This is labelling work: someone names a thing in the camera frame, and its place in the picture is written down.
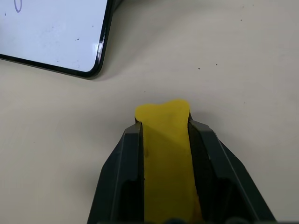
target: blue pen mark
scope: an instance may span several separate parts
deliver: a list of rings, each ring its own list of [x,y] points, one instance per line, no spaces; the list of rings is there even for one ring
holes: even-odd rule
[[[14,0],[14,8],[17,11],[17,13],[19,13],[22,10],[22,2],[23,2],[23,0],[20,0],[20,3],[21,3],[20,4],[20,9],[18,9],[16,1],[17,0]]]

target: white screen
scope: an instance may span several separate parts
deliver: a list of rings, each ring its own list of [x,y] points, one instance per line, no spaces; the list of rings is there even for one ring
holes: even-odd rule
[[[106,5],[107,0],[0,0],[0,54],[90,71]]]

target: yellow foam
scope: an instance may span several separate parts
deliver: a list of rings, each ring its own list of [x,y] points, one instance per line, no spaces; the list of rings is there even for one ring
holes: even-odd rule
[[[201,221],[187,129],[189,104],[173,100],[136,108],[144,150],[144,220]]]

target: white table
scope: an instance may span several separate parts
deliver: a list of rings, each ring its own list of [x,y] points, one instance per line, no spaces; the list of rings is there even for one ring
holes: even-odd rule
[[[277,220],[298,220],[298,8],[125,0],[93,81],[0,61],[0,223],[86,223],[135,108],[173,98],[239,157]]]

